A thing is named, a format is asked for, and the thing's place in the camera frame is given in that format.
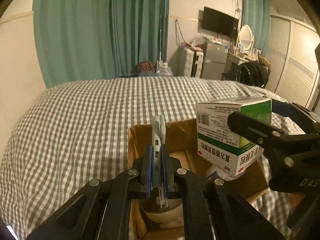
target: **metal screw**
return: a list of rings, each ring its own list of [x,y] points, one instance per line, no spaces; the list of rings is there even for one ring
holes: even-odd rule
[[[177,169],[177,173],[180,174],[180,175],[184,175],[184,174],[187,173],[187,170],[184,169],[184,168],[179,168],[179,169]]]
[[[91,179],[89,181],[89,185],[92,186],[92,187],[95,187],[97,185],[99,185],[100,181],[98,179]]]
[[[130,170],[128,170],[128,174],[129,174],[130,176],[137,175],[137,173],[138,173],[138,171],[135,170],[135,169],[130,169]]]
[[[220,179],[220,178],[217,178],[214,180],[214,183],[217,185],[217,186],[222,186],[224,184],[224,180],[223,179]]]
[[[293,159],[289,157],[284,158],[284,164],[287,165],[288,167],[292,167],[294,165]]]
[[[281,135],[281,133],[279,133],[278,131],[272,131],[271,133],[276,137],[280,137]]]

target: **cable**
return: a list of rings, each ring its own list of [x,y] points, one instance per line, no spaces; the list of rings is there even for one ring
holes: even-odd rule
[[[236,6],[235,17],[234,17],[234,18],[236,19],[236,14],[237,14],[238,20],[240,21],[240,18],[241,18],[240,12],[241,12],[242,10],[239,8],[239,0],[234,0],[234,1],[235,1],[235,6]],[[236,27],[236,33],[237,33],[236,36],[239,35],[238,26]]]
[[[236,13],[237,13],[237,8],[235,9],[235,16],[233,17],[233,26],[235,26],[235,23],[236,23]],[[233,29],[232,30],[232,33],[231,33],[231,40],[232,38],[234,37],[234,34],[235,34],[235,30]]]
[[[181,29],[180,29],[180,25],[179,25],[179,21],[176,19],[174,21],[174,28],[175,28],[175,34],[176,34],[176,44],[178,47],[184,47],[186,45],[186,41],[183,38]],[[180,42],[180,38],[179,38],[179,33],[178,33],[178,28],[179,28],[179,32],[181,35],[181,38],[183,39],[183,42]]]
[[[217,39],[218,39],[218,41],[219,41],[219,37],[218,37],[218,34],[219,33],[217,33]],[[221,34],[222,35],[222,40],[221,40],[221,43],[223,43],[223,34]],[[219,41],[220,42],[220,41]]]

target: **television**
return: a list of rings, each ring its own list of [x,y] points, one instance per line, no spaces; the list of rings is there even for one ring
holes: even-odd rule
[[[239,20],[230,15],[204,7],[202,28],[235,38]]]

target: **white wall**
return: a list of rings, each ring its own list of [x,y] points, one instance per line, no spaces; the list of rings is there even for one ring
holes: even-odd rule
[[[14,0],[0,20],[0,162],[13,127],[45,91],[32,0]]]
[[[239,8],[242,9],[242,0],[238,1]],[[232,17],[235,16],[235,0],[169,0],[167,62],[172,67],[174,74],[177,74],[177,65],[179,62],[179,51],[176,44],[174,27],[176,19],[179,21],[181,32],[186,42],[190,42],[197,33],[202,32],[206,35],[216,37],[216,33],[201,29],[203,9],[205,6]]]
[[[13,0],[3,13],[0,22],[15,14],[32,11],[33,0]]]
[[[279,14],[279,13],[278,13],[278,11],[277,11],[274,7],[272,7],[272,6],[270,5],[270,14],[271,14],[271,15],[276,15],[276,14]]]

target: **green and white box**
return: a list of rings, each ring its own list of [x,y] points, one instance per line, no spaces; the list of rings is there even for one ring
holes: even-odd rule
[[[265,97],[228,98],[197,103],[198,154],[236,176],[262,153],[262,148],[231,132],[229,114],[243,114],[271,123],[271,99]]]

